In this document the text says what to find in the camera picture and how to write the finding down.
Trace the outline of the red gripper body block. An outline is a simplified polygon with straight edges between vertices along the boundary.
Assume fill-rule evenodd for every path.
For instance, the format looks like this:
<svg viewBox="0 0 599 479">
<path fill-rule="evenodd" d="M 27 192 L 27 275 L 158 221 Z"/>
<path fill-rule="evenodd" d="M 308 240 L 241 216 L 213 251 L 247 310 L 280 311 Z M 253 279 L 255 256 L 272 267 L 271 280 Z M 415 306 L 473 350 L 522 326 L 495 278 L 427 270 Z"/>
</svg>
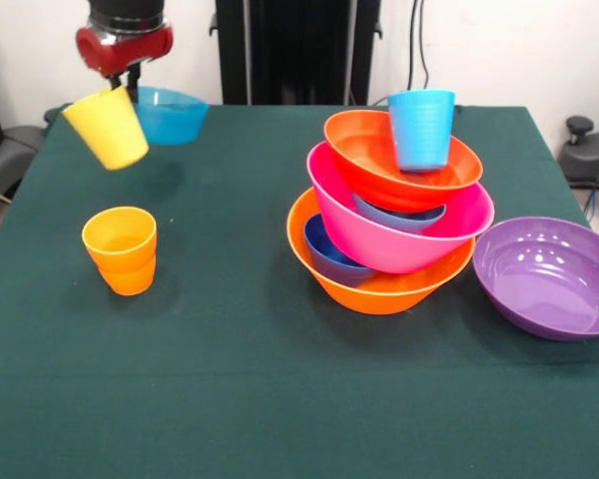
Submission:
<svg viewBox="0 0 599 479">
<path fill-rule="evenodd" d="M 166 56 L 172 49 L 170 25 L 137 35 L 112 34 L 96 26 L 80 28 L 76 46 L 86 66 L 109 78 L 124 73 L 131 65 Z"/>
</svg>

